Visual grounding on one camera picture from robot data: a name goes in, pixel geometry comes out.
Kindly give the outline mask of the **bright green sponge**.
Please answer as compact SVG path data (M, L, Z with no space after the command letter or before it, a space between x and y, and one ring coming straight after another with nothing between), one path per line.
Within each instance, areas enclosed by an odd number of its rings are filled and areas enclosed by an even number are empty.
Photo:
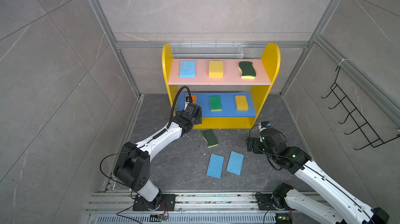
M209 97L209 106L210 106L210 111L215 112L215 111L222 111L222 103L221 103L221 98L219 95L213 95Z

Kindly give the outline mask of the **yellow sponge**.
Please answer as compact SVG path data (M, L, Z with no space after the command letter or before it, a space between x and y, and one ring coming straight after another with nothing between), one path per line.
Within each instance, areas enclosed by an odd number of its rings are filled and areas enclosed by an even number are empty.
M208 76L210 78L222 78L224 76L224 62L220 60L210 60Z
M235 104L236 104L237 111L248 111L249 110L247 96L245 96L245 95L236 95L235 96Z

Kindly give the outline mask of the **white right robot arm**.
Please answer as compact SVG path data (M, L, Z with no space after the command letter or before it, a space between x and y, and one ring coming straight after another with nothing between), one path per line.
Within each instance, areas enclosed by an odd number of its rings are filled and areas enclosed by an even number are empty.
M328 176L301 148L287 146L285 136L268 122L257 125L259 137L249 136L247 150L266 155L276 170L286 170L314 189L326 202L322 204L287 183L275 188L270 202L277 210L287 208L302 212L321 224L387 224L388 213L371 207L353 196Z

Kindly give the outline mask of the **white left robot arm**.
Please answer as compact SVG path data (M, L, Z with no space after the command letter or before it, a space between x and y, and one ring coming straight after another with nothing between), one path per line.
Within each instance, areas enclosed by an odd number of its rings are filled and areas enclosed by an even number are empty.
M156 210L161 204L162 192L150 180L152 159L166 146L202 123L202 109L189 103L159 131L143 141L123 145L118 155L113 175L139 195L146 207Z

